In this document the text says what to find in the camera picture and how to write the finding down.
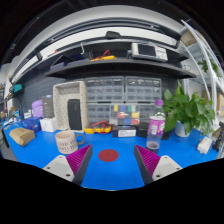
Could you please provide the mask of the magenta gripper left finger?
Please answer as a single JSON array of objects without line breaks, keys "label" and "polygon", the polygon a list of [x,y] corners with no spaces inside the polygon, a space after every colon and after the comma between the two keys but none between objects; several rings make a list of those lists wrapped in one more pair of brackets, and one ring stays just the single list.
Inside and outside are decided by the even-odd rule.
[{"label": "magenta gripper left finger", "polygon": [[76,185],[81,185],[92,155],[92,145],[87,145],[70,155],[58,155],[44,167],[44,170]]}]

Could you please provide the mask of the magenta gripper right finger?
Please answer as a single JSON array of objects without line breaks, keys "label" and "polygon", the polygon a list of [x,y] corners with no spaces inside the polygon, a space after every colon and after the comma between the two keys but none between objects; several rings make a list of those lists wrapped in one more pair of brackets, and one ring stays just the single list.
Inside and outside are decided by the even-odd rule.
[{"label": "magenta gripper right finger", "polygon": [[139,145],[134,146],[134,156],[145,185],[182,169],[182,167],[168,155],[158,156]]}]

